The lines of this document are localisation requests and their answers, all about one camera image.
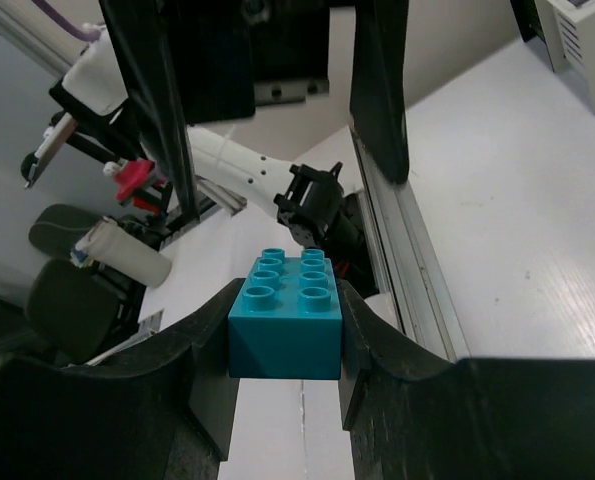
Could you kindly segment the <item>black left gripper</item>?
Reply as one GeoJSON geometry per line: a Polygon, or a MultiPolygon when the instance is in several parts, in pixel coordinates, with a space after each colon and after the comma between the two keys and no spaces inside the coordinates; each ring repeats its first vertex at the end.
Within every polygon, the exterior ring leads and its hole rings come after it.
{"type": "MultiPolygon", "coordinates": [[[[140,142],[171,181],[184,220],[200,217],[187,124],[252,117],[330,91],[334,11],[351,1],[102,1],[140,142]]],[[[386,181],[409,152],[403,68],[409,3],[360,1],[350,113],[386,181]]]]}

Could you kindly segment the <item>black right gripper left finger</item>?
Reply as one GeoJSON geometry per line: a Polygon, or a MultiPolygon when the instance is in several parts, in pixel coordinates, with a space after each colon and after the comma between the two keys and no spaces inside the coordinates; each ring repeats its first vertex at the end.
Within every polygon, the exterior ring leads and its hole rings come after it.
{"type": "Polygon", "coordinates": [[[233,280],[186,318],[95,366],[0,355],[0,479],[214,479],[239,382],[233,280]]]}

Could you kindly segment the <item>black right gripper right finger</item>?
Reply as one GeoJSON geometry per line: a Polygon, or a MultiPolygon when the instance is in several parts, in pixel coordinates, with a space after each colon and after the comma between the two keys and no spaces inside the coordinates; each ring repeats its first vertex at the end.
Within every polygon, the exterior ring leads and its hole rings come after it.
{"type": "Polygon", "coordinates": [[[337,287],[357,478],[595,479],[595,359],[449,362],[337,287]]]}

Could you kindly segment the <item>teal rectangular lego brick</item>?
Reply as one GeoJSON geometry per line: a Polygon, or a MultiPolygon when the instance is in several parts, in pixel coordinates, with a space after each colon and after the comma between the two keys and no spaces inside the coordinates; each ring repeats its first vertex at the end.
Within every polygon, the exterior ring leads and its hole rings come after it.
{"type": "Polygon", "coordinates": [[[331,260],[319,249],[255,260],[228,315],[234,378],[338,380],[343,319],[331,260]]]}

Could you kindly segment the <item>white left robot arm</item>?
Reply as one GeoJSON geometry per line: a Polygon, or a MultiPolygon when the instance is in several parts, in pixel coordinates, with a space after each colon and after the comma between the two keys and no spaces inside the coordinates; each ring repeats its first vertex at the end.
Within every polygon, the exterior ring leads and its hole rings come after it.
{"type": "Polygon", "coordinates": [[[359,207],[341,165],[273,159],[209,130],[328,88],[336,1],[105,1],[101,5],[143,151],[172,181],[187,218],[208,180],[264,210],[332,260],[360,294],[376,292],[359,207]]]}

